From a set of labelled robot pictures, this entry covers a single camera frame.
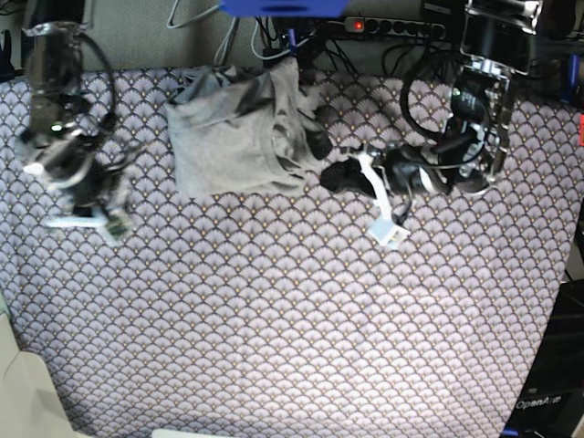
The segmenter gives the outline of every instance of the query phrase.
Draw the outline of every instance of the folded fabric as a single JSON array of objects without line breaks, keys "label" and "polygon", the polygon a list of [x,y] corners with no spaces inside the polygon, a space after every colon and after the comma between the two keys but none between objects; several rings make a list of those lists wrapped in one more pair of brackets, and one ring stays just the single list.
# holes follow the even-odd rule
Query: folded fabric
[{"label": "folded fabric", "polygon": [[190,78],[166,105],[177,190],[300,194],[331,144],[316,122],[318,89],[300,88],[296,60],[259,75],[198,68]]}]

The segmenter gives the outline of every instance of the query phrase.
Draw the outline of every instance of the patterned tablecloth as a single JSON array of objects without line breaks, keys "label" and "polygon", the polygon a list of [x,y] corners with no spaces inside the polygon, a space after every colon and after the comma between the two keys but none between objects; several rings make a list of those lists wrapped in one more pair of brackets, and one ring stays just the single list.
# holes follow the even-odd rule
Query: patterned tablecloth
[{"label": "patterned tablecloth", "polygon": [[[364,234],[371,202],[330,195],[316,174],[297,199],[177,194],[163,103],[182,73],[117,75],[118,135],[150,144],[129,170],[136,228],[119,248],[93,232],[47,233],[57,194],[14,157],[27,86],[0,88],[0,285],[21,347],[47,362],[74,427],[98,437],[158,427],[497,437],[548,323],[584,196],[579,114],[520,102],[498,187],[419,199],[412,237],[390,252]],[[103,113],[104,76],[85,80]],[[319,82],[337,145],[420,140],[400,116],[400,81]],[[437,128],[447,96],[415,84],[414,116]]]}]

